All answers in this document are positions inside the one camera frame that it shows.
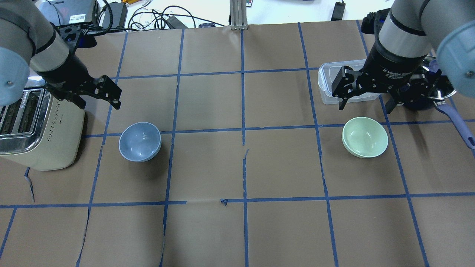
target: toaster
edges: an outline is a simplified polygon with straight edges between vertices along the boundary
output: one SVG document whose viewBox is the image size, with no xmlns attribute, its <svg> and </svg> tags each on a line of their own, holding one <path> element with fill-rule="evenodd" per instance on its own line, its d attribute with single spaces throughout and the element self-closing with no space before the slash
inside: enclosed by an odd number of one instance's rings
<svg viewBox="0 0 475 267">
<path fill-rule="evenodd" d="M 59 101 L 30 77 L 17 102 L 0 107 L 0 157 L 39 171 L 63 169 L 77 154 L 84 110 Z"/>
</svg>

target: plastic container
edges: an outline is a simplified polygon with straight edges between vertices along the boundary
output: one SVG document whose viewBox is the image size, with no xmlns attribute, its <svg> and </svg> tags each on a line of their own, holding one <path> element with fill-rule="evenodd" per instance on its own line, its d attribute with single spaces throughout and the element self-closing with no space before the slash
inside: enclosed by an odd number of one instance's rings
<svg viewBox="0 0 475 267">
<path fill-rule="evenodd" d="M 356 117 L 343 127 L 342 141 L 352 155 L 367 159 L 383 154 L 389 140 L 380 123 L 367 117 Z"/>
<path fill-rule="evenodd" d="M 352 60 L 352 61 L 342 61 L 342 62 L 332 62 L 323 64 L 318 70 L 318 86 L 320 87 L 320 95 L 322 96 L 322 101 L 326 105 L 338 104 L 338 98 L 332 96 L 332 82 L 335 80 L 336 75 L 340 71 L 341 67 L 346 65 L 354 70 L 360 70 L 365 59 Z M 359 96 L 354 96 L 348 99 L 348 103 L 360 102 L 360 101 L 369 101 L 378 98 L 379 94 L 376 93 L 364 93 Z"/>
<path fill-rule="evenodd" d="M 130 125 L 120 136 L 119 151 L 127 160 L 145 162 L 157 155 L 162 146 L 162 136 L 151 123 Z"/>
</svg>

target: metal frame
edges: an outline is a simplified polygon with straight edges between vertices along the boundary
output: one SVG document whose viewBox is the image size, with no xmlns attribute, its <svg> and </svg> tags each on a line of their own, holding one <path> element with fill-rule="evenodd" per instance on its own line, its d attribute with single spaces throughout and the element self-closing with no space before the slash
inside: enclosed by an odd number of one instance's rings
<svg viewBox="0 0 475 267">
<path fill-rule="evenodd" d="M 229 0 L 231 29 L 247 29 L 246 0 Z"/>
</svg>

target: green bowl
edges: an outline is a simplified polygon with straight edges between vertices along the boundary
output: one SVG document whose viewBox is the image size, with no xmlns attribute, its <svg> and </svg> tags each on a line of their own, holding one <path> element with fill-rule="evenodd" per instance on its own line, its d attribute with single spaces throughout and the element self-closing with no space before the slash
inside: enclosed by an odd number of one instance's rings
<svg viewBox="0 0 475 267">
<path fill-rule="evenodd" d="M 383 154 L 388 147 L 388 134 L 377 121 L 356 117 L 343 127 L 342 141 L 352 155 L 367 159 Z"/>
</svg>

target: silver toaster top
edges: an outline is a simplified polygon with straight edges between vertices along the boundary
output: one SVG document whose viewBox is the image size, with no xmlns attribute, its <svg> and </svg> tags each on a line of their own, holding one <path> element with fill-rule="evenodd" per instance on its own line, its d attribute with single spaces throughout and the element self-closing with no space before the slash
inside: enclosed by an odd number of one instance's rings
<svg viewBox="0 0 475 267">
<path fill-rule="evenodd" d="M 21 99 L 0 106 L 0 155 L 24 153 L 38 145 L 52 100 L 44 84 L 42 80 L 30 78 Z"/>
</svg>

